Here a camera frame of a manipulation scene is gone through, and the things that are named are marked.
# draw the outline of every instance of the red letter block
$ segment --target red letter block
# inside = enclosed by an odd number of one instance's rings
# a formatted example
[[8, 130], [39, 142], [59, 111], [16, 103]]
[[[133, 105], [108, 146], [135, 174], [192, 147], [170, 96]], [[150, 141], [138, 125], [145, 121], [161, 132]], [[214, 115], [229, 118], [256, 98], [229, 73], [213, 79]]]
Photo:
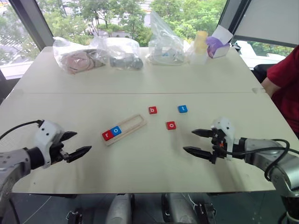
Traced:
[[109, 139], [114, 137], [113, 133], [110, 130], [104, 132], [102, 135], [105, 141], [108, 141]]
[[168, 130], [173, 130], [173, 129], [176, 129], [176, 123], [174, 123], [174, 121], [169, 121], [166, 123], [166, 127]]
[[149, 114], [154, 114], [154, 113], [157, 113], [157, 107], [156, 106], [149, 107]]

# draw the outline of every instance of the window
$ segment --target window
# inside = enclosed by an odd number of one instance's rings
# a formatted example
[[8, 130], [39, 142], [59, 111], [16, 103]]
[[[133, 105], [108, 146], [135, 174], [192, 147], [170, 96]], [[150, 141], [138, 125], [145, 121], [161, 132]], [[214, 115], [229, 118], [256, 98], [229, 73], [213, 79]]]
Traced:
[[88, 44], [93, 35], [129, 37], [148, 46], [154, 9], [190, 42], [197, 30], [215, 30], [226, 0], [37, 0], [54, 36]]
[[6, 79], [21, 77], [39, 54], [8, 0], [0, 1], [0, 69]]
[[258, 64], [276, 64], [288, 56], [293, 48], [254, 41], [232, 40], [241, 47], [240, 56], [252, 70]]

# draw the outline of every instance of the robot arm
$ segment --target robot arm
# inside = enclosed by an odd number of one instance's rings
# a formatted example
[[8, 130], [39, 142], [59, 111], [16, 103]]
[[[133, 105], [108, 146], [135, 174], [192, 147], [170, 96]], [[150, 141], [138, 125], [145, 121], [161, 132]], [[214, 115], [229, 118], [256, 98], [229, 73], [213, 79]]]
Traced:
[[281, 195], [287, 209], [288, 218], [299, 222], [299, 157], [289, 154], [290, 149], [285, 140], [235, 139], [235, 129], [227, 118], [219, 118], [213, 122], [211, 130], [197, 129], [192, 131], [201, 137], [212, 138], [213, 153], [197, 147], [184, 147], [194, 156], [207, 159], [215, 164], [216, 159], [227, 157], [243, 159], [265, 171], [265, 178], [271, 181]]
[[65, 132], [58, 124], [48, 120], [39, 121], [38, 126], [35, 147], [0, 153], [0, 217], [5, 214], [14, 184], [30, 174], [31, 170], [39, 167], [48, 168], [61, 160], [72, 162], [91, 149], [91, 146], [85, 146], [68, 154], [63, 151], [62, 141], [70, 139], [77, 134], [76, 132]]

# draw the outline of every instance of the red shirt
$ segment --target red shirt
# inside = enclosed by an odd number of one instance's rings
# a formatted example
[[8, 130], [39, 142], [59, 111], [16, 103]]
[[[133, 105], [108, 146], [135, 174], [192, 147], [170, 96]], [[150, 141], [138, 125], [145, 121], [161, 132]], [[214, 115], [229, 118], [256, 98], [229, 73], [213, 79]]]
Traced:
[[281, 89], [272, 100], [292, 130], [299, 133], [299, 45], [283, 61], [267, 70], [268, 79]]

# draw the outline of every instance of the clear plastic bag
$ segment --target clear plastic bag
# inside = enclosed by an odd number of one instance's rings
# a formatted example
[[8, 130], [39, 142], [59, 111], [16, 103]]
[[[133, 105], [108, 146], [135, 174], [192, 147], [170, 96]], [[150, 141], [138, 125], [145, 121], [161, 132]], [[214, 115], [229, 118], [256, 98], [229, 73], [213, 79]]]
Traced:
[[103, 66], [109, 59], [104, 45], [84, 46], [61, 37], [55, 38], [53, 51], [57, 64], [71, 74]]
[[152, 64], [181, 65], [185, 62], [184, 41], [155, 12], [151, 11], [153, 36], [149, 42], [147, 60]]
[[140, 58], [139, 43], [122, 37], [95, 37], [93, 46], [104, 46], [109, 54], [109, 65], [118, 69], [139, 70], [143, 67]]

